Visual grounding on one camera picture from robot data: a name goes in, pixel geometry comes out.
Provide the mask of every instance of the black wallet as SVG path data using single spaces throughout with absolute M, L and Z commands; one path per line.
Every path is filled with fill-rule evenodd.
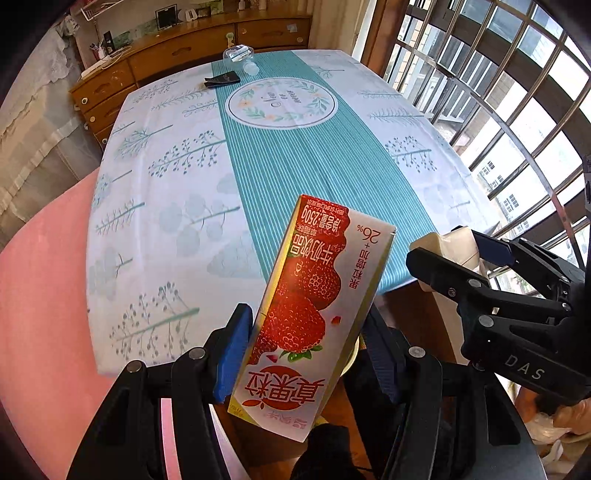
M 207 88 L 219 87 L 222 85 L 231 85 L 233 83 L 238 82 L 240 82 L 240 77 L 236 72 L 234 72 L 234 70 L 232 70 L 231 72 L 222 73 L 221 75 L 218 75 L 217 77 L 213 77 L 210 79 L 205 78 L 205 86 Z

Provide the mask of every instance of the teal striped table runner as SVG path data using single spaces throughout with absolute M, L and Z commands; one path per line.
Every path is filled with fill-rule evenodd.
M 436 231 L 407 179 L 349 105 L 295 54 L 263 53 L 255 60 L 259 75 L 242 75 L 240 84 L 219 87 L 216 94 L 265 278 L 296 200 L 306 193 L 394 224 L 397 237 L 379 291 L 406 283 L 411 278 L 405 266 L 410 242 Z M 229 70 L 223 61 L 212 63 L 212 69 L 214 75 Z M 281 90 L 282 83 L 287 90 Z M 271 116 L 251 102 L 257 98 L 260 104 L 263 91 L 265 105 L 277 105 L 282 98 L 300 102 L 299 97 L 305 97 L 309 105 L 318 107 L 323 120 L 304 119 L 297 112 Z M 234 114 L 236 105 L 241 105 L 238 114 Z M 295 124 L 311 126 L 293 128 Z

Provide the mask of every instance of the black glove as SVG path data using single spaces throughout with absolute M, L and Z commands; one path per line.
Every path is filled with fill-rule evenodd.
M 295 463 L 290 480 L 365 480 L 353 465 L 349 429 L 325 423 L 308 435 L 308 448 Z

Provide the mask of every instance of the white curtain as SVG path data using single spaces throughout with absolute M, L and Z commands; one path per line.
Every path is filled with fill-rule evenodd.
M 369 0 L 307 0 L 313 14 L 310 48 L 342 50 L 351 55 Z
M 74 111 L 80 77 L 71 47 L 52 28 L 0 108 L 0 250 L 50 201 L 100 164 L 102 152 Z

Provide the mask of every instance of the picture frame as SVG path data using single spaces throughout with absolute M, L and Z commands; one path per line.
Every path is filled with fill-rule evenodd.
M 158 30 L 172 27 L 178 23 L 177 4 L 156 10 L 156 26 Z
M 197 18 L 205 18 L 212 16 L 212 7 L 203 7 L 197 9 Z

